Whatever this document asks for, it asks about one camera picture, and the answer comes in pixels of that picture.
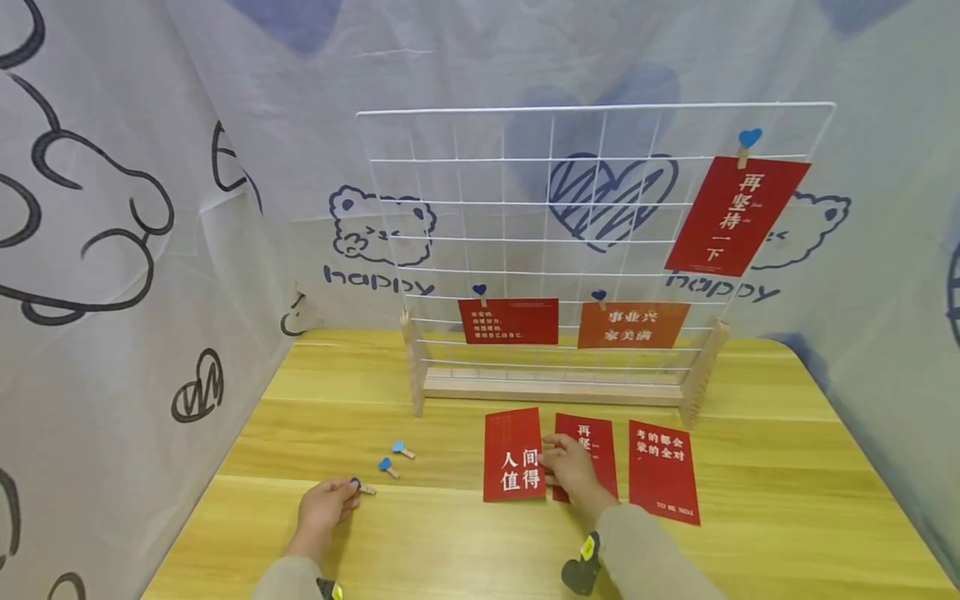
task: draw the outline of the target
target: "white wire grid panel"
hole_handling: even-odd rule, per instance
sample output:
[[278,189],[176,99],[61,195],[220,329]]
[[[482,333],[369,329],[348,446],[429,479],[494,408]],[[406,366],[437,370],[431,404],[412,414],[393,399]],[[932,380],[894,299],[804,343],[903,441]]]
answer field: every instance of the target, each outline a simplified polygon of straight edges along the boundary
[[[431,376],[602,381],[682,379],[726,300],[694,300],[663,269],[715,156],[763,128],[751,157],[810,161],[831,102],[437,108],[357,113],[403,293],[430,349]],[[789,210],[802,210],[790,207]],[[467,345],[457,300],[560,299],[553,347]],[[420,289],[433,285],[422,295]],[[674,348],[579,350],[580,307],[606,301],[691,304]],[[615,376],[622,375],[617,381]]]

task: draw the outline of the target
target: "red card with white text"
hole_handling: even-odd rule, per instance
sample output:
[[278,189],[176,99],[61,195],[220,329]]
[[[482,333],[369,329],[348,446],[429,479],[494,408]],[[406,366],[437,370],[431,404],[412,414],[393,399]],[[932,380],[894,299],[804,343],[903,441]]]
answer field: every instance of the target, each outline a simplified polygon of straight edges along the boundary
[[540,409],[487,415],[483,501],[546,497],[540,454]]
[[630,421],[630,503],[651,515],[700,524],[689,433]]
[[[576,415],[557,413],[553,430],[565,433],[580,442],[593,459],[593,471],[597,480],[613,497],[619,497],[616,487],[616,459],[613,457],[613,423],[604,419],[588,419]],[[553,499],[569,502],[570,496],[560,486],[554,486]]]
[[665,269],[741,276],[810,168],[809,162],[716,156]]
[[689,311],[682,302],[584,302],[577,348],[672,348]]
[[460,300],[468,344],[557,344],[560,301],[556,298]]

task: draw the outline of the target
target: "printed fabric wall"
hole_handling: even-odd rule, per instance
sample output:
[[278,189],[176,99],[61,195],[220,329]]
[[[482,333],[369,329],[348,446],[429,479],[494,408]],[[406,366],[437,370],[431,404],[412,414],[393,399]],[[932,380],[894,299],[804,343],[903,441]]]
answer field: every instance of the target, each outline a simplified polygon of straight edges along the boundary
[[162,4],[0,0],[0,68],[0,598],[139,597],[294,283]]
[[[585,200],[583,189],[562,190],[548,184],[543,171],[531,174],[515,165],[505,174],[491,170],[461,180],[426,168],[420,180],[372,169],[367,152],[381,153],[390,140],[378,138],[377,131],[361,132],[354,118],[358,110],[835,102],[812,169],[742,286],[682,275],[652,287],[597,285],[615,288],[620,300],[651,294],[660,300],[735,297],[727,313],[735,335],[774,337],[802,355],[956,578],[960,471],[954,462],[960,441],[951,432],[960,422],[955,393],[960,221],[948,216],[958,193],[950,165],[960,159],[955,134],[960,79],[949,75],[960,56],[960,39],[953,32],[960,19],[957,3],[307,4],[274,2],[267,10],[253,0],[199,6],[167,0],[244,168],[271,199],[264,214],[284,232],[286,264],[329,326],[396,328],[404,292],[424,298],[413,300],[421,314],[456,322],[455,312],[437,308],[443,303],[429,297],[468,296],[469,282],[429,270],[457,271],[467,264],[478,270],[489,264],[499,271],[504,258],[499,246],[467,257],[444,238],[485,232],[500,237],[508,230],[511,237],[525,232],[579,239],[583,244],[550,245],[547,256],[537,245],[511,249],[511,269],[561,265],[578,273],[606,273],[634,260],[662,261],[657,255],[631,255],[626,261],[618,242],[628,236],[669,239],[678,218],[664,206],[636,208],[628,213],[634,218],[620,223],[586,222],[577,207]],[[603,163],[600,187],[606,192],[643,179],[645,202],[682,202],[706,166],[691,167],[673,157],[732,154],[735,132],[757,125],[770,135],[757,151],[776,154],[778,139],[784,145],[793,138],[811,139],[820,126],[796,111],[762,123],[736,122],[722,113],[710,117],[661,110],[653,120],[611,122],[613,140],[608,137],[602,151],[647,156],[652,149],[655,158],[642,169],[635,168],[637,163]],[[596,154],[595,122],[567,119],[556,127],[554,156]],[[412,154],[453,156],[445,128],[437,121],[418,122]],[[548,131],[529,115],[478,119],[472,129],[458,130],[458,156],[485,156],[491,148],[495,153],[502,148],[507,157],[532,156],[532,145],[548,144]],[[550,185],[549,212],[511,209],[509,222],[501,223],[499,215],[484,213],[465,219],[455,204],[441,204],[491,194],[499,199],[501,177],[505,197],[528,202],[540,200],[540,190]],[[422,205],[390,206],[385,226],[377,193],[421,198]],[[603,202],[600,193],[597,202]],[[397,232],[430,239],[408,240],[391,253],[386,240]],[[512,296],[569,299],[579,293],[589,300],[591,287],[579,286],[575,278],[552,278],[545,286],[527,279],[494,276],[485,282],[493,297],[509,283]]]
[[[382,196],[420,198],[388,229],[357,110],[754,101],[837,110],[742,285],[666,274],[611,300],[730,300],[736,335],[794,348],[957,581],[958,19],[951,0],[0,0],[0,597],[135,597],[320,318],[396,328],[406,293],[455,321],[430,298],[469,282],[430,270],[506,254],[446,244],[468,225],[443,203],[547,185],[510,231],[572,243],[511,267],[609,272],[622,241],[672,233],[703,175],[675,157],[732,153],[756,125],[772,154],[820,125],[665,109],[598,146],[571,119],[555,156],[653,153],[605,163],[601,189],[665,206],[585,222],[583,190],[527,169],[381,172]],[[416,134],[450,156],[436,122]],[[458,152],[527,156],[544,135],[487,118]],[[470,235],[508,227],[470,217]],[[394,228],[427,239],[391,251]],[[588,299],[562,279],[491,294],[508,283]]]

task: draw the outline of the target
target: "person's left hand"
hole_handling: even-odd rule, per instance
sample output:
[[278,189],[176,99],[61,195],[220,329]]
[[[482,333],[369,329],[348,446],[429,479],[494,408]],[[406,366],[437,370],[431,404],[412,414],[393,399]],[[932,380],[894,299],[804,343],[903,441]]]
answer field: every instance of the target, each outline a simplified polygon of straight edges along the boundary
[[333,528],[359,506],[359,486],[347,478],[330,479],[307,490],[300,500],[297,531],[283,556],[303,556],[319,563]]

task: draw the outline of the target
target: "metal grid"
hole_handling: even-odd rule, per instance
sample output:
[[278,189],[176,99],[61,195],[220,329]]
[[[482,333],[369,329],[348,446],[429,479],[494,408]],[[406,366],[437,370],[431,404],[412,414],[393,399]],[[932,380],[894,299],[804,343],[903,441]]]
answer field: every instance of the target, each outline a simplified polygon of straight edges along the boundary
[[[426,359],[432,367],[431,376],[451,378],[483,378],[510,381],[539,380],[543,372],[551,373],[550,380],[556,380],[556,372],[564,373],[564,380],[568,374],[575,372],[576,376],[570,380],[582,382],[585,375],[590,373],[603,376],[603,385],[636,385],[631,383],[631,375],[639,373],[673,373],[682,380],[684,372],[697,353],[700,352],[705,335],[698,333],[711,330],[710,324],[714,318],[723,319],[738,292],[744,277],[716,277],[723,279],[733,286],[733,292],[723,301],[684,300],[691,304],[691,310],[684,322],[681,338],[675,348],[603,348],[578,350],[575,334],[580,322],[580,306],[584,301],[593,301],[589,294],[598,289],[590,285],[588,280],[613,280],[612,290],[607,289],[607,302],[615,301],[675,301],[675,293],[667,292],[669,278],[674,276],[662,268],[663,261],[677,240],[683,227],[688,207],[700,187],[700,182],[716,155],[735,154],[738,143],[736,133],[741,129],[749,129],[762,125],[764,139],[770,143],[761,143],[758,148],[768,149],[769,153],[752,155],[754,158],[774,158],[786,160],[810,161],[813,153],[827,130],[830,118],[835,110],[835,104],[830,102],[793,102],[793,103],[701,103],[676,105],[624,105],[624,106],[578,106],[578,107],[521,107],[521,108],[437,108],[437,109],[406,109],[406,110],[371,110],[356,114],[360,127],[361,138],[367,158],[370,163],[370,174],[375,197],[381,199],[380,216],[383,222],[383,231],[389,232],[389,244],[393,253],[393,263],[396,265],[396,276],[432,276],[436,283],[436,293],[422,296],[410,292],[402,294],[403,305],[414,311],[414,321],[418,322],[423,331],[422,341],[431,350],[432,358]],[[571,119],[580,115],[592,115],[593,123],[596,115],[600,115],[599,134],[586,132],[586,137],[597,141],[595,151],[588,143],[586,149],[569,151],[569,136],[565,135],[566,149],[558,144],[558,122],[569,129]],[[666,152],[671,149],[668,140],[660,141],[661,123],[668,121],[664,116],[673,120],[674,129],[677,122],[686,125],[690,132],[703,131],[700,139],[694,136],[693,141],[679,144],[681,152],[676,156],[670,154],[656,154],[655,149]],[[517,156],[517,153],[508,151],[508,127],[512,119],[523,115],[533,116],[545,123],[543,119],[549,117],[549,140],[545,156]],[[624,119],[653,120],[655,126],[649,135],[649,143],[643,143],[643,148],[636,148],[633,152],[612,152],[612,156],[604,156],[605,139],[613,135],[608,130],[612,121],[625,122]],[[776,131],[783,125],[784,135],[776,136]],[[475,137],[483,137],[488,142],[498,131],[499,152],[490,153],[490,147],[496,143],[486,145],[487,156],[482,156],[484,150],[465,148],[465,140],[471,142]],[[685,191],[677,193],[671,186],[668,197],[644,202],[644,194],[649,195],[647,173],[651,164],[672,163],[674,172],[679,173],[679,165],[689,165],[686,170],[687,179]],[[571,237],[551,227],[551,208],[569,208],[568,204],[559,203],[554,189],[554,177],[557,165],[570,164],[567,173],[575,168],[577,163],[586,163],[587,170],[584,177],[589,177],[589,167],[592,165],[592,189],[585,202],[576,203],[574,211],[586,210],[588,228],[595,223],[594,217],[608,213],[617,208],[622,213],[626,210],[630,219],[629,234],[615,240],[616,250],[605,252],[602,257],[602,268],[590,262],[597,262],[597,256],[587,250],[587,246],[600,245],[600,233],[594,229],[592,237]],[[598,181],[601,180],[601,165],[605,173],[612,173],[610,164],[627,162],[635,167],[642,164],[640,172],[639,192],[635,202],[618,204],[605,202],[597,198]],[[538,192],[531,191],[528,186],[523,189],[516,184],[516,179],[522,179],[526,174],[529,179],[531,169],[538,169],[542,165],[545,185]],[[517,166],[525,169],[521,174]],[[452,168],[449,177],[440,177],[439,185],[427,186],[424,179],[430,176],[424,171],[436,168]],[[492,176],[490,167],[498,174]],[[473,171],[479,171],[479,177],[472,177]],[[387,183],[391,186],[404,187],[401,193],[391,194],[385,189]],[[402,194],[417,193],[417,197],[404,198]],[[404,234],[396,228],[393,220],[397,218],[396,211],[388,206],[428,203],[438,210],[447,210],[455,214],[447,220],[455,227],[447,227],[437,235],[430,232],[423,234]],[[670,237],[665,239],[635,239],[639,231],[639,221],[642,211],[650,207],[650,213],[656,211],[675,210],[676,223],[671,227],[661,225],[660,230],[672,229]],[[471,235],[468,226],[468,212],[472,210],[488,211],[485,215],[488,226],[484,234]],[[525,229],[517,234],[512,232],[510,223],[519,217],[524,217]],[[499,232],[491,232],[489,225],[498,218]],[[421,243],[434,249],[424,263],[404,266],[398,259],[395,247],[398,244]],[[517,251],[514,246],[519,245],[523,251]],[[499,246],[500,264],[490,266],[493,249]],[[479,247],[480,259],[471,251]],[[553,248],[574,249],[575,268],[555,269],[548,264],[548,256]],[[631,252],[635,249],[653,249],[659,252],[662,260],[654,260],[654,264],[645,264],[640,272],[634,272],[635,260],[631,260]],[[539,252],[539,265],[536,260]],[[526,268],[517,268],[516,262],[525,262]],[[560,279],[576,278],[574,285],[555,285]],[[561,305],[561,341],[552,347],[524,347],[517,345],[504,346],[477,346],[466,344],[461,333],[451,331],[460,325],[457,300],[475,298],[470,292],[474,283],[490,285],[500,282],[496,290],[500,294],[488,292],[488,298],[509,297],[540,297],[559,298]],[[660,283],[666,280],[667,285]],[[653,282],[653,290],[649,286],[638,289],[634,283]],[[622,373],[623,382],[610,382],[611,373]],[[648,385],[661,387],[662,383]]]

